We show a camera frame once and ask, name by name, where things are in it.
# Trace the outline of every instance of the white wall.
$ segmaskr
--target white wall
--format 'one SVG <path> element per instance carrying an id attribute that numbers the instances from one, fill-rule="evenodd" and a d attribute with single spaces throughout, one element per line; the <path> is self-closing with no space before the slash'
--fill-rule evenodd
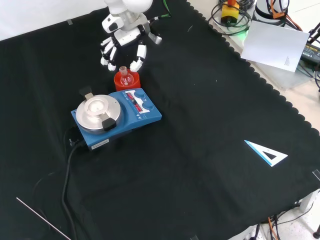
<path id="1" fill-rule="evenodd" d="M 104 0 L 0 0 L 0 40 L 105 8 Z"/>

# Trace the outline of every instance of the yellow device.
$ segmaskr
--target yellow device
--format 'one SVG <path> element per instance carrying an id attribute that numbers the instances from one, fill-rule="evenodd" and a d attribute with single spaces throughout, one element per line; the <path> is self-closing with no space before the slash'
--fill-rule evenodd
<path id="1" fill-rule="evenodd" d="M 227 5 L 222 5 L 221 23 L 236 24 L 238 17 L 239 4 L 236 2 L 236 0 L 228 0 Z"/>

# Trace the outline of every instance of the red container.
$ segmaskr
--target red container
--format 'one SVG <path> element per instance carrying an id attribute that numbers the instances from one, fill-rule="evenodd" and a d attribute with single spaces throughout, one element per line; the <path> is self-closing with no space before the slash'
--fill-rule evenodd
<path id="1" fill-rule="evenodd" d="M 133 76 L 133 84 L 130 85 L 122 85 L 120 82 L 121 79 L 121 72 L 118 71 L 114 76 L 114 85 L 115 89 L 117 91 L 127 90 L 127 89 L 139 89 L 141 88 L 140 84 L 140 76 L 139 73 L 130 71 L 130 69 L 127 69 L 128 73 Z"/>

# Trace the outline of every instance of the table leg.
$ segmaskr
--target table leg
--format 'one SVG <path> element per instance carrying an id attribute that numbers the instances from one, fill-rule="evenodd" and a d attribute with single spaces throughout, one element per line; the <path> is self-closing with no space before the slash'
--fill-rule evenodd
<path id="1" fill-rule="evenodd" d="M 300 205 L 300 210 L 302 213 L 305 213 L 312 205 L 314 202 L 319 190 L 316 190 L 312 193 L 310 193 L 308 196 L 302 199 L 301 205 Z"/>
<path id="2" fill-rule="evenodd" d="M 313 234 L 315 239 L 320 239 L 320 226 L 318 228 L 318 230 Z"/>

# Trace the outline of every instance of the white label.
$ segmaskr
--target white label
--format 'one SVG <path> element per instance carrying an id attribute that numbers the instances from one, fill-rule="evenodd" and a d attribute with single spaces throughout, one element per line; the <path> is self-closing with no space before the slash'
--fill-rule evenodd
<path id="1" fill-rule="evenodd" d="M 106 140 L 104 140 L 104 141 L 101 141 L 101 142 L 99 142 L 99 143 L 97 143 L 97 144 L 95 144 L 95 145 L 93 145 L 92 147 L 91 147 L 91 149 L 93 150 L 93 149 L 96 149 L 96 148 L 98 148 L 98 147 L 100 147 L 100 146 L 102 146 L 102 145 L 104 145 L 104 144 L 107 144 L 109 142 L 109 138 L 108 139 L 106 139 Z"/>

